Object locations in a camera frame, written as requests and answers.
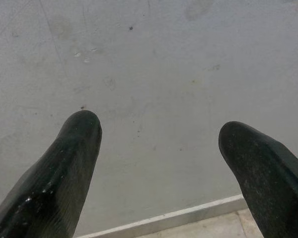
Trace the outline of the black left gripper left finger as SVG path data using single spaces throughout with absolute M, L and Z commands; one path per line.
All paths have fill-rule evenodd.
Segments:
M 0 205 L 0 238 L 71 238 L 99 155 L 97 115 L 72 114 Z

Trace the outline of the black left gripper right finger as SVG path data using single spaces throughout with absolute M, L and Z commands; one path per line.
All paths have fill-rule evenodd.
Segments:
M 230 121 L 219 149 L 265 238 L 298 238 L 298 158 L 281 142 Z

